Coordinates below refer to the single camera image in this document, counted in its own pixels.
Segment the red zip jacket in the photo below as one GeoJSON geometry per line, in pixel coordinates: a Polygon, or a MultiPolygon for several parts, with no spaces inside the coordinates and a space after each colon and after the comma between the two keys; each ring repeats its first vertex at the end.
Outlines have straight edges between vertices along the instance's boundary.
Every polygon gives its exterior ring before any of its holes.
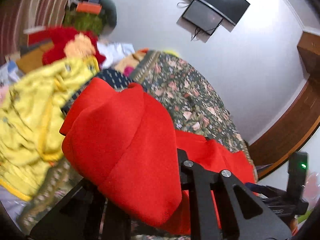
{"type": "Polygon", "coordinates": [[[131,83],[121,92],[93,78],[69,110],[60,133],[71,165],[111,202],[142,222],[175,235],[190,233],[178,150],[205,169],[255,181],[244,152],[174,128],[163,105],[131,83]]]}

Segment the yellow garment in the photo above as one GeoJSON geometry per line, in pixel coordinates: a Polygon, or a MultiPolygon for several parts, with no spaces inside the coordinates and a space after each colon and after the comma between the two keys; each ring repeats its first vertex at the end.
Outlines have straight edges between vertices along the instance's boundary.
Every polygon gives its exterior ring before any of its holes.
{"type": "Polygon", "coordinates": [[[65,58],[10,85],[1,106],[1,186],[30,201],[62,156],[61,107],[99,72],[94,56],[65,58]]]}

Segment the floral bed cover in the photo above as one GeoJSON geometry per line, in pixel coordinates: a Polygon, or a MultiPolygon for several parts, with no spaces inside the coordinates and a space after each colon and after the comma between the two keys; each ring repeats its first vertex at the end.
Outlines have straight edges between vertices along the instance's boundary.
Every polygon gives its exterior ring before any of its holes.
{"type": "MultiPolygon", "coordinates": [[[[140,83],[168,110],[176,129],[215,139],[232,153],[243,151],[253,164],[229,111],[193,66],[179,57],[154,50],[143,54],[131,66],[133,71],[129,75],[116,66],[115,74],[104,70],[98,76],[115,88],[123,88],[130,81],[140,83]]],[[[81,176],[66,158],[50,168],[38,193],[16,219],[22,232],[28,234],[80,180],[81,176]]]]}

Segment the navy patterned garment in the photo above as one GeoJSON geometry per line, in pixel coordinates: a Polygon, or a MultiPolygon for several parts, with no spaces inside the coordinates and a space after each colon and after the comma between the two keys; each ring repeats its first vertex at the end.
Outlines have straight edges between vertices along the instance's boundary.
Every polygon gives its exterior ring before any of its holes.
{"type": "Polygon", "coordinates": [[[82,91],[90,84],[92,79],[94,79],[95,77],[104,80],[116,91],[122,91],[127,88],[129,84],[134,82],[131,78],[125,76],[124,74],[121,74],[114,69],[103,69],[97,75],[81,85],[80,88],[76,92],[74,92],[73,95],[67,100],[65,105],[61,107],[61,112],[64,116],[67,115],[74,101],[79,97],[82,91]]]}

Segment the wooden overhead cabinet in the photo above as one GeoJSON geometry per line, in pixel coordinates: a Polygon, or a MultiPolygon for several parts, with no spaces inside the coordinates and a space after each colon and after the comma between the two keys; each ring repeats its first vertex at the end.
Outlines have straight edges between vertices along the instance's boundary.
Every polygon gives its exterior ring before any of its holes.
{"type": "Polygon", "coordinates": [[[320,72],[320,36],[303,32],[297,49],[306,71],[313,77],[319,78],[320,72]]]}

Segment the white sheet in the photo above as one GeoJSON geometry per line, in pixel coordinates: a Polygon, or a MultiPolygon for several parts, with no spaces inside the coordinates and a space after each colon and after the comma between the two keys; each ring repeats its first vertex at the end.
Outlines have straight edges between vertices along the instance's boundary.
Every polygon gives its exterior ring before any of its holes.
{"type": "Polygon", "coordinates": [[[102,69],[114,67],[122,59],[135,52],[133,45],[129,43],[113,42],[103,44],[102,42],[97,42],[97,48],[99,53],[106,58],[100,65],[102,69]]]}

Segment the peach fluffy garment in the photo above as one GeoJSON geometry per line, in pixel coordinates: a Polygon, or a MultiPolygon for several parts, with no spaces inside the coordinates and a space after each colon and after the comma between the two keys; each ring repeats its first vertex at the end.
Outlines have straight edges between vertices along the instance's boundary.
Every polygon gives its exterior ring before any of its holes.
{"type": "Polygon", "coordinates": [[[96,53],[95,47],[93,46],[90,38],[83,33],[75,35],[73,40],[66,43],[64,49],[66,57],[87,57],[96,53]]]}

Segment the yellow round object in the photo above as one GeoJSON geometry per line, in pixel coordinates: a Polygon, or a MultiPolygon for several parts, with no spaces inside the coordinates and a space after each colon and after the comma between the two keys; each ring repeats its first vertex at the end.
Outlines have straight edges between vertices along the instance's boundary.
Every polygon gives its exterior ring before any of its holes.
{"type": "Polygon", "coordinates": [[[180,57],[179,53],[177,53],[176,51],[173,51],[173,50],[164,50],[163,52],[167,53],[169,55],[173,55],[175,57],[180,57]]]}

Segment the red fluffy garment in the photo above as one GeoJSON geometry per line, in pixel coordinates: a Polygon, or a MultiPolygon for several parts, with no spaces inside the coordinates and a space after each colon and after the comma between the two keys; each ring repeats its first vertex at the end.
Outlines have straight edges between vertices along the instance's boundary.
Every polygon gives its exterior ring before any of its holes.
{"type": "Polygon", "coordinates": [[[51,40],[53,47],[46,51],[42,56],[42,63],[44,65],[48,65],[55,61],[66,58],[66,55],[63,52],[66,43],[70,40],[73,40],[75,35],[79,33],[83,33],[90,38],[96,50],[96,53],[93,56],[97,59],[99,64],[102,64],[106,58],[99,53],[97,48],[98,37],[91,31],[78,31],[73,27],[48,27],[42,31],[29,34],[27,38],[27,44],[33,45],[44,40],[51,40]]]}

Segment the green patterned box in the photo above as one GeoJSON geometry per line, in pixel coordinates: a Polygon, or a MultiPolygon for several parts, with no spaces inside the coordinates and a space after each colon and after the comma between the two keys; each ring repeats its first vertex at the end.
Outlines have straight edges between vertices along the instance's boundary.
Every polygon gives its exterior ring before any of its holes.
{"type": "Polygon", "coordinates": [[[100,35],[104,28],[103,20],[96,14],[67,10],[63,20],[64,27],[74,27],[78,31],[91,31],[100,35]]]}

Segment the dark green cushion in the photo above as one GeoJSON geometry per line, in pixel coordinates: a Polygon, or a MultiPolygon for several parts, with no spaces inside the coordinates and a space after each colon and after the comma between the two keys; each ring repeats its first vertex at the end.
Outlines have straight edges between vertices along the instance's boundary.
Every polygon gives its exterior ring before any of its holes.
{"type": "Polygon", "coordinates": [[[104,25],[114,29],[117,25],[117,10],[116,5],[112,0],[100,0],[102,9],[100,11],[100,18],[104,25]]]}

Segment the striped pink gold curtain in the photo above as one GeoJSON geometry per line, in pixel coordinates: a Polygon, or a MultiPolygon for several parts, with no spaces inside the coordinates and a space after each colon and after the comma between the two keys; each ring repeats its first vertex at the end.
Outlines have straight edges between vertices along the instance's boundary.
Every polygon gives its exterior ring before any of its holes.
{"type": "Polygon", "coordinates": [[[61,25],[68,0],[1,0],[1,64],[26,42],[24,30],[61,25]]]}

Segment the wooden door frame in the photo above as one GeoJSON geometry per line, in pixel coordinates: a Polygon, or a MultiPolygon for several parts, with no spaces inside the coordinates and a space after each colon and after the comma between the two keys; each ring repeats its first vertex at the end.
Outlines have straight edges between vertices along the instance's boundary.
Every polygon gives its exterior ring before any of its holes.
{"type": "Polygon", "coordinates": [[[302,148],[318,127],[319,78],[311,77],[287,111],[249,146],[255,166],[267,166],[258,172],[258,178],[266,177],[285,163],[293,152],[302,148]]]}

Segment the small black wall monitor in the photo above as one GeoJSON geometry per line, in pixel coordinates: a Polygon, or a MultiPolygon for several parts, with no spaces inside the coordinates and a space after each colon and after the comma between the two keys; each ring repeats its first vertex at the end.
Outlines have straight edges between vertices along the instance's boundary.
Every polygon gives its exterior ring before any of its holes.
{"type": "Polygon", "coordinates": [[[193,0],[188,5],[182,14],[182,18],[209,36],[216,31],[223,21],[221,15],[198,0],[193,0]]]}

